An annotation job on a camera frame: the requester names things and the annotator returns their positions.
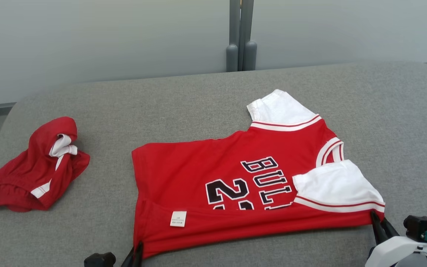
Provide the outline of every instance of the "red jersey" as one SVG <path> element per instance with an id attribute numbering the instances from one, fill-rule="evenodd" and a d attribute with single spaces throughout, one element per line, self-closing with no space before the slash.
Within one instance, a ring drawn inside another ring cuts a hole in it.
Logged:
<path id="1" fill-rule="evenodd" d="M 382 197 L 324 120 L 275 90 L 253 122 L 222 139 L 151 143 L 132 152 L 143 258 L 212 242 L 371 223 Z"/>

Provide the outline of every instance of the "gray wall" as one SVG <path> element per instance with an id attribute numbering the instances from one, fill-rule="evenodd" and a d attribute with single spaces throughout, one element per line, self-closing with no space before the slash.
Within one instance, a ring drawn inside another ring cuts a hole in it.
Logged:
<path id="1" fill-rule="evenodd" d="M 0 103 L 62 83 L 225 71 L 229 0 L 0 0 Z"/>
<path id="2" fill-rule="evenodd" d="M 427 62 L 427 0 L 255 0 L 256 69 Z"/>

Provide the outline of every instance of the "white tag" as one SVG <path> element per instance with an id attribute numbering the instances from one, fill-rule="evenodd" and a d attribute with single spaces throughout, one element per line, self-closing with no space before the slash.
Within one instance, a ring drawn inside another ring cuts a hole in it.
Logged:
<path id="1" fill-rule="evenodd" d="M 171 226 L 184 227 L 186 214 L 187 211 L 173 211 L 171 218 Z"/>

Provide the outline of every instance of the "white robot part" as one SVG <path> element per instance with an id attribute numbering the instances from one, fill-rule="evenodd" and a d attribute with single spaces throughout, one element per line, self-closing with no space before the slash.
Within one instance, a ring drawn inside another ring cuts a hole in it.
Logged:
<path id="1" fill-rule="evenodd" d="M 427 257 L 427 243 L 408 237 L 392 237 L 374 248 L 365 267 L 389 267 L 415 252 Z"/>

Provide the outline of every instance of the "gray fabric surface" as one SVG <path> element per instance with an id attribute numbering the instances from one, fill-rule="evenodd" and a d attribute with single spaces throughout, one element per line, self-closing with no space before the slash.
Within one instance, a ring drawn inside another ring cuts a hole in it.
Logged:
<path id="1" fill-rule="evenodd" d="M 137 190 L 131 150 L 147 142 L 221 138 L 250 124 L 246 105 L 278 88 L 325 118 L 345 155 L 381 192 L 404 234 L 427 215 L 427 65 L 409 62 L 289 68 L 84 83 L 30 96 L 0 132 L 0 167 L 31 133 L 60 116 L 78 126 L 91 161 L 49 211 L 0 210 L 0 266 L 82 266 L 132 247 Z M 168 252 L 144 266 L 363 266 L 371 227 L 251 238 Z"/>

